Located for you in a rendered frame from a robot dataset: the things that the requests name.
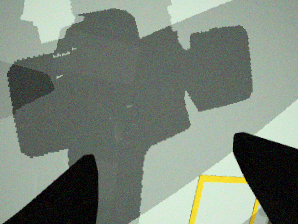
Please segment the yellow tape border line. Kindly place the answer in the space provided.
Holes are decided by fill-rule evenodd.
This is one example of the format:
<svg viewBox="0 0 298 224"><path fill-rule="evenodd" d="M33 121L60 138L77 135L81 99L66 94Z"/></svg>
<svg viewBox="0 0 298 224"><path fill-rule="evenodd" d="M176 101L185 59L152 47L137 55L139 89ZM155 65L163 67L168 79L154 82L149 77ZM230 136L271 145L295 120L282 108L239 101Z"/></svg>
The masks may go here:
<svg viewBox="0 0 298 224"><path fill-rule="evenodd" d="M198 183L196 189L196 196L194 196L193 208L192 208L192 216L190 216L189 224L194 224L196 221L196 214L198 212L198 208L200 208L201 194L202 188L204 188L204 181L210 181L210 183L238 183L238 184L246 184L245 177L227 177L227 176L198 176ZM249 224L253 224L255 217L257 217L258 210L258 200L255 197L255 204L253 213L250 216Z"/></svg>

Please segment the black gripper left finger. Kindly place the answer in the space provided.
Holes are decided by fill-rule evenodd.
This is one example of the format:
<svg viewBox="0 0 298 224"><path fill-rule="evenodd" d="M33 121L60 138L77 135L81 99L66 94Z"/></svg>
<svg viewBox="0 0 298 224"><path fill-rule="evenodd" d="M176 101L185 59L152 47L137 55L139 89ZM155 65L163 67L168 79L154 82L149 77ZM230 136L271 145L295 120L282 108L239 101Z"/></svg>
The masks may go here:
<svg viewBox="0 0 298 224"><path fill-rule="evenodd" d="M82 155L4 224L96 224L97 184L94 156Z"/></svg>

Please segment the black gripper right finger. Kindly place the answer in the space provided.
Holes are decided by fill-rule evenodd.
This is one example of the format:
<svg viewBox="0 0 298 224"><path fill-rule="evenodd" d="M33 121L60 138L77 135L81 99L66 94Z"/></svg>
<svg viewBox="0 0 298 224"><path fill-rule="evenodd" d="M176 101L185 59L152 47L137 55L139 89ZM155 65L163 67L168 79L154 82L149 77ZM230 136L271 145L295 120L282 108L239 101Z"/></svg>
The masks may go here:
<svg viewBox="0 0 298 224"><path fill-rule="evenodd" d="M271 224L298 224L298 148L241 132L233 153Z"/></svg>

